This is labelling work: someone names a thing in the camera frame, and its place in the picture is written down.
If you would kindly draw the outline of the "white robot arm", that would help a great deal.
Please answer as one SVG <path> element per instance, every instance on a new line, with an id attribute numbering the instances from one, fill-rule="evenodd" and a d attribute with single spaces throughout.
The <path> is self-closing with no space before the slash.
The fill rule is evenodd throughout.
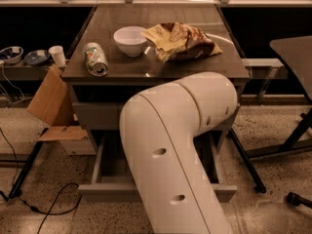
<path id="1" fill-rule="evenodd" d="M 233 115 L 237 92 L 204 72 L 142 91 L 120 114 L 120 136 L 156 234 L 232 234 L 194 137 Z"/>

